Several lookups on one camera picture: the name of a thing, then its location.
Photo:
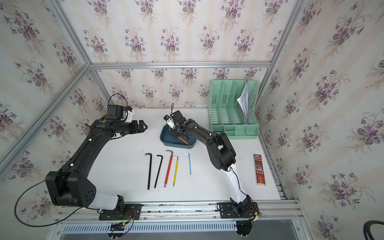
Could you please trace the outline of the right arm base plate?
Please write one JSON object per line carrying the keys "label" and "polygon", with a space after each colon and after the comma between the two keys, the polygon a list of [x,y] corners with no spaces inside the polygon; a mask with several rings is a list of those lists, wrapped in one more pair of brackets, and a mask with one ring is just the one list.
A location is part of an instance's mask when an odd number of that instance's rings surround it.
{"label": "right arm base plate", "polygon": [[251,219],[260,214],[257,203],[249,201],[240,204],[222,202],[217,204],[217,209],[221,219]]}

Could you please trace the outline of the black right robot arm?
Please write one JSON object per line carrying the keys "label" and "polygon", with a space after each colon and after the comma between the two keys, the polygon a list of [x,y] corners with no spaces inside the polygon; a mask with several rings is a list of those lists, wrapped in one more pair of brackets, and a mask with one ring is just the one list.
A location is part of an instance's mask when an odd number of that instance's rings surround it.
{"label": "black right robot arm", "polygon": [[164,116],[174,138],[185,135],[194,138],[207,148],[212,165],[224,173],[230,188],[230,200],[234,208],[249,210],[254,207],[252,198],[246,193],[237,173],[236,151],[225,133],[214,133],[196,121],[186,119],[180,111]]}

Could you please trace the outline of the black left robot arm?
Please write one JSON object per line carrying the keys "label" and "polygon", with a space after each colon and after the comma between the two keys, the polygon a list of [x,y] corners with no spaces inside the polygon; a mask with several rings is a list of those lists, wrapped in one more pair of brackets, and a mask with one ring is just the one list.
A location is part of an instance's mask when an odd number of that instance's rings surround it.
{"label": "black left robot arm", "polygon": [[46,176],[53,205],[113,211],[118,214],[125,212],[124,198],[98,191],[88,180],[88,175],[102,148],[117,134],[140,134],[147,129],[143,120],[130,123],[95,120],[86,139],[73,156],[58,171],[51,171]]}

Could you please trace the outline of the yellow hex key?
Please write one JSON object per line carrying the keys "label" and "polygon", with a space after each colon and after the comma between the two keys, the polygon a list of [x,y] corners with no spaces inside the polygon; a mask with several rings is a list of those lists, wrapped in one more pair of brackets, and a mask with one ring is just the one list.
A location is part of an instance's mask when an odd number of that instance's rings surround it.
{"label": "yellow hex key", "polygon": [[178,172],[178,165],[179,165],[179,157],[178,157],[178,156],[174,156],[174,158],[176,159],[176,166],[175,166],[175,173],[174,173],[174,179],[173,179],[173,187],[174,187],[175,184],[176,184],[176,180],[177,180],[177,172]]}

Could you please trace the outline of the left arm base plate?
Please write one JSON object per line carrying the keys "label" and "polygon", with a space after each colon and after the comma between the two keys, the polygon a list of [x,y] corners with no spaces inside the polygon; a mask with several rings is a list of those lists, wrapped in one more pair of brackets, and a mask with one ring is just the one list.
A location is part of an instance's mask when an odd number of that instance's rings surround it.
{"label": "left arm base plate", "polygon": [[135,221],[140,218],[142,204],[125,204],[122,211],[118,210],[101,210],[99,213],[99,221],[123,221],[133,218]]}

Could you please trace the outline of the blue hex key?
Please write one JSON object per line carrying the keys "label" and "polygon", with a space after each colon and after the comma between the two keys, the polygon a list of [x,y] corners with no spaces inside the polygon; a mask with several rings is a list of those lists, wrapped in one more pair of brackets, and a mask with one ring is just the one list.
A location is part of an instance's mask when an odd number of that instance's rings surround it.
{"label": "blue hex key", "polygon": [[189,174],[192,175],[192,165],[191,165],[191,155],[190,153],[185,153],[185,155],[188,156],[188,163],[189,163]]}

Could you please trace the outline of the orange hex key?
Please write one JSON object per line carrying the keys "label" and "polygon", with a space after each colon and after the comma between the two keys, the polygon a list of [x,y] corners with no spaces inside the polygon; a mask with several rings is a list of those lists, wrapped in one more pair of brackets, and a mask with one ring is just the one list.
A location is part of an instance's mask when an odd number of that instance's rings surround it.
{"label": "orange hex key", "polygon": [[182,141],[183,143],[185,143],[186,145],[188,145],[188,146],[190,145],[190,144],[189,144],[186,140],[184,140],[183,138],[178,137],[178,139],[181,140],[181,141]]}

